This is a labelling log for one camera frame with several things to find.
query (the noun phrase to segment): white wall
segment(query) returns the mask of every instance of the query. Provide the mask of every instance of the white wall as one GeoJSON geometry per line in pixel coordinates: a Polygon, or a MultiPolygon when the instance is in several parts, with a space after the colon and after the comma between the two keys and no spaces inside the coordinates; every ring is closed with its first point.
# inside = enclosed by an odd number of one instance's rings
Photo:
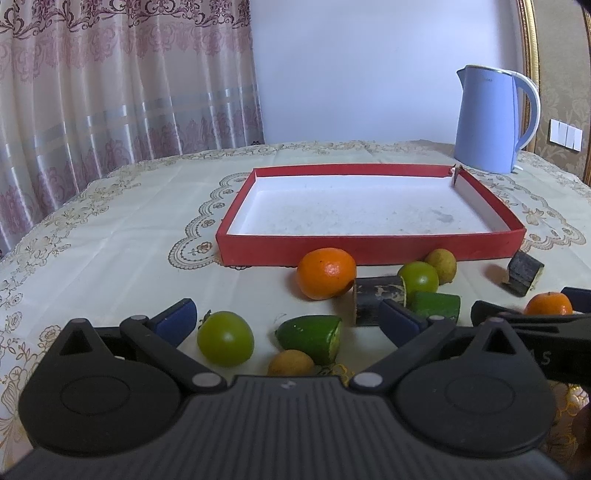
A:
{"type": "Polygon", "coordinates": [[[251,0],[267,143],[453,143],[469,63],[522,71],[515,0],[251,0]]]}

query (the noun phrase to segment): green tomato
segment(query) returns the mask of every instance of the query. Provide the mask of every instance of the green tomato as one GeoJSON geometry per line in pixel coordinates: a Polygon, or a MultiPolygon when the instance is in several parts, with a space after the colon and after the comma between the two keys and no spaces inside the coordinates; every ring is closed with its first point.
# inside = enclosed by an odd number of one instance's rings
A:
{"type": "Polygon", "coordinates": [[[197,331],[201,353],[220,367],[236,367],[248,360],[255,349],[255,338],[247,322],[232,312],[205,316],[197,331]]]}
{"type": "Polygon", "coordinates": [[[416,291],[430,291],[435,293],[439,287],[437,270],[425,262],[411,262],[398,270],[398,275],[404,279],[407,299],[413,300],[416,291]]]}

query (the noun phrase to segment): red box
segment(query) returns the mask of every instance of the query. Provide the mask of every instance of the red box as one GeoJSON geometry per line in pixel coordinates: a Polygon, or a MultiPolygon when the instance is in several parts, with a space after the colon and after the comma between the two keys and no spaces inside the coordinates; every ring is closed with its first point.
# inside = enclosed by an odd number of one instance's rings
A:
{"type": "Polygon", "coordinates": [[[224,265],[295,267],[341,248],[358,265],[511,257],[525,227],[466,170],[416,164],[255,168],[216,233],[224,265]]]}

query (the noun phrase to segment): dark wooden block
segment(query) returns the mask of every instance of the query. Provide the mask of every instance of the dark wooden block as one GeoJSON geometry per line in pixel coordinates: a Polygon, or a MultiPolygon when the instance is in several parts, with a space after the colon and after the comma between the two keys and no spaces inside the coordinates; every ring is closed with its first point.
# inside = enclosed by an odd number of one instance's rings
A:
{"type": "Polygon", "coordinates": [[[396,301],[403,307],[406,306],[406,288],[402,277],[390,275],[356,278],[353,285],[355,325],[376,326],[378,306],[385,299],[396,301]]]}
{"type": "Polygon", "coordinates": [[[509,261],[503,286],[514,295],[525,297],[530,288],[535,286],[543,269],[542,262],[518,250],[509,261]]]}

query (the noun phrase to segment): fruit stem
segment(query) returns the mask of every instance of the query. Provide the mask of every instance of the fruit stem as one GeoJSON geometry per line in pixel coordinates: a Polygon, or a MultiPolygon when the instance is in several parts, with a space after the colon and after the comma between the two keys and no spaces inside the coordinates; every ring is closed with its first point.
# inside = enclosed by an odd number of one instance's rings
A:
{"type": "Polygon", "coordinates": [[[207,320],[212,314],[211,310],[208,310],[207,313],[205,315],[203,315],[202,320],[199,320],[199,326],[197,327],[197,330],[199,330],[201,328],[201,326],[205,323],[205,320],[207,320]]]}

